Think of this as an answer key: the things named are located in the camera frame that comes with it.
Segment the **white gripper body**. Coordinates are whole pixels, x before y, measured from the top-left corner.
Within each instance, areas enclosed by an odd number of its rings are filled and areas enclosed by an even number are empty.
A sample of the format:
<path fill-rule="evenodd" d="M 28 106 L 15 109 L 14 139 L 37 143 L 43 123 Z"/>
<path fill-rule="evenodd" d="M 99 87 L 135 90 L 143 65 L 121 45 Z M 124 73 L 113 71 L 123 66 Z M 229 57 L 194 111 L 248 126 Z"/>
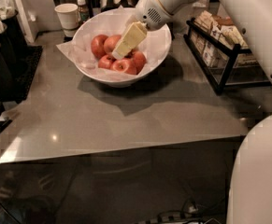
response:
<path fill-rule="evenodd" d="M 172 19 L 172 15 L 167 12 L 161 0 L 138 0 L 135 16 L 151 31 L 161 29 Z"/>

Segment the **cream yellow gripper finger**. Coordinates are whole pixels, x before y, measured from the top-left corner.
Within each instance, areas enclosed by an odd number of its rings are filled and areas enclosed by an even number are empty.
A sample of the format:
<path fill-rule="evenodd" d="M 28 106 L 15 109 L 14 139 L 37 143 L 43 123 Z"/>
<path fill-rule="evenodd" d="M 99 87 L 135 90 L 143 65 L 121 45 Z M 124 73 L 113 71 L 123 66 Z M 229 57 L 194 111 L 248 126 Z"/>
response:
<path fill-rule="evenodd" d="M 112 56 L 117 60 L 124 58 L 147 37 L 147 32 L 144 22 L 136 21 L 129 24 L 112 51 Z"/>

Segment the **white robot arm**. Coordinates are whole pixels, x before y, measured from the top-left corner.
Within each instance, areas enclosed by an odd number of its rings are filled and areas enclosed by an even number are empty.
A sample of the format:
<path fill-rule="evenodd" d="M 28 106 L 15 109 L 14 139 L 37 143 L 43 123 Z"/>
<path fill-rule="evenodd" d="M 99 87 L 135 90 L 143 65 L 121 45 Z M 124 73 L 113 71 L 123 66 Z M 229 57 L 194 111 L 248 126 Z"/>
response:
<path fill-rule="evenodd" d="M 120 59 L 158 30 L 185 4 L 196 0 L 139 0 L 121 41 Z M 272 84 L 272 0 L 219 0 Z M 246 135 L 233 168 L 226 224 L 272 224 L 272 115 Z"/>

